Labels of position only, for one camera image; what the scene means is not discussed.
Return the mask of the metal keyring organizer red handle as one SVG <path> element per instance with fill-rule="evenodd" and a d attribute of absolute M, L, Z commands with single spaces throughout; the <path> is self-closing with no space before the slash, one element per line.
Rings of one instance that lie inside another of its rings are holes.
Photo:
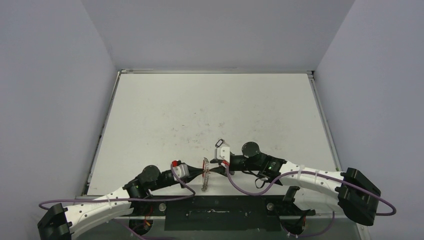
<path fill-rule="evenodd" d="M 210 178 L 210 168 L 209 168 L 210 162 L 209 160 L 204 157 L 203 158 L 203 165 L 202 165 L 202 169 L 203 169 L 203 174 L 202 174 L 202 188 L 201 191 L 202 192 L 206 192 L 208 190 L 208 186 L 209 186 L 209 178 Z"/>

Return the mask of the key with black tag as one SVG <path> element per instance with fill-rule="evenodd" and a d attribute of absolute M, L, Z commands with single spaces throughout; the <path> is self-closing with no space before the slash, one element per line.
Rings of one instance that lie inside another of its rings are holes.
<path fill-rule="evenodd" d="M 216 148 L 220 148 L 222 145 L 224 145 L 226 142 L 224 139 L 220 138 L 216 143 L 215 143 L 215 147 Z"/>

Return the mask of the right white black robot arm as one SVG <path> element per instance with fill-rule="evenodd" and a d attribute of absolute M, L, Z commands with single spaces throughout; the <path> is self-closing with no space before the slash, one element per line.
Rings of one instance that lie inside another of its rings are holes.
<path fill-rule="evenodd" d="M 272 186 L 295 187 L 294 195 L 283 199 L 282 207 L 290 215 L 300 210 L 343 212 L 355 223 L 373 226 L 377 214 L 380 189 L 361 171 L 349 167 L 346 171 L 326 171 L 263 153 L 255 142 L 247 142 L 241 155 L 231 152 L 223 139 L 215 144 L 212 163 L 220 174 L 231 177 L 235 172 L 253 175 Z"/>

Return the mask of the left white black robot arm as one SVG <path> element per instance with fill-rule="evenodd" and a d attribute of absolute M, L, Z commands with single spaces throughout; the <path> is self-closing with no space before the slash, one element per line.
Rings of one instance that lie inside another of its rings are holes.
<path fill-rule="evenodd" d="M 94 199 L 56 199 L 41 202 L 45 210 L 37 223 L 42 240 L 75 240 L 81 234 L 117 217 L 144 215 L 149 203 L 160 202 L 152 192 L 180 185 L 196 192 L 187 183 L 204 174 L 204 169 L 173 161 L 168 170 L 160 171 L 155 165 L 146 166 L 140 174 L 118 189 Z"/>

